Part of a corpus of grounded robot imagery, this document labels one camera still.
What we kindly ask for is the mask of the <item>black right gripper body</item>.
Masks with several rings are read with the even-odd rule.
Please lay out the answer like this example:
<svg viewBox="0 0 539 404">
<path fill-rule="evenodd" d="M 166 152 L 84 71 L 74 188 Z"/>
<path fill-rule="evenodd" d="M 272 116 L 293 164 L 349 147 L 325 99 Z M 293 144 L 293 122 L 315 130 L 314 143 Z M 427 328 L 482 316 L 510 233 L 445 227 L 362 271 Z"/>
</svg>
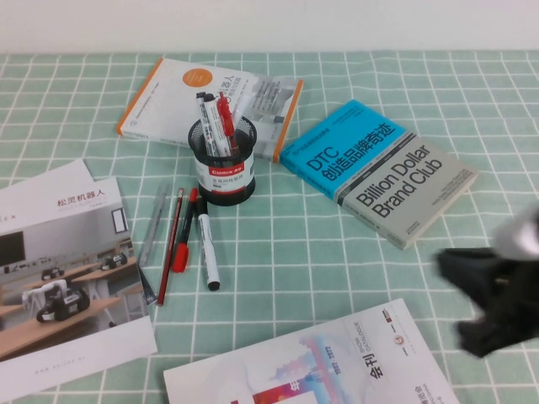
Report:
<svg viewBox="0 0 539 404">
<path fill-rule="evenodd" d="M 514 324 L 520 329 L 518 343 L 523 343 L 538 334 L 538 262 L 519 263 L 505 280 L 483 320 Z"/>
</svg>

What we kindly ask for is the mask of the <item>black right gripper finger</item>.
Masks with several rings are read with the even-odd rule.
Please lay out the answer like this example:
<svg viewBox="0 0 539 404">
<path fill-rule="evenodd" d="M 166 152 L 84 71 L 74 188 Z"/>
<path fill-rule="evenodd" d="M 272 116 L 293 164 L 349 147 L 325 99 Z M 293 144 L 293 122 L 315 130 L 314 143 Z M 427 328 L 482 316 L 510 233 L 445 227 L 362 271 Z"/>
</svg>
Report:
<svg viewBox="0 0 539 404">
<path fill-rule="evenodd" d="M 492 295 L 500 263 L 489 247 L 445 248 L 434 255 L 440 276 L 466 295 Z"/>
<path fill-rule="evenodd" d="M 514 345 L 520 337 L 514 324 L 486 320 L 458 322 L 456 331 L 460 348 L 477 358 Z"/>
</svg>

